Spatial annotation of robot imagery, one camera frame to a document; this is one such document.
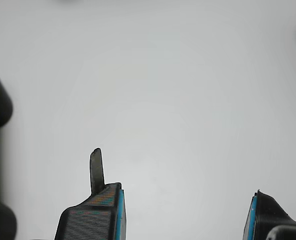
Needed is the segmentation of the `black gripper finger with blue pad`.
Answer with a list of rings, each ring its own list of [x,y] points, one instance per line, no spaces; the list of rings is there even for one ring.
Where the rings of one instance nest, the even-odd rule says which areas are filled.
[[[296,221],[273,197],[257,191],[251,200],[242,238],[296,240]]]
[[[125,194],[119,182],[105,184],[102,152],[90,155],[91,194],[82,203],[65,209],[56,240],[126,240]]]

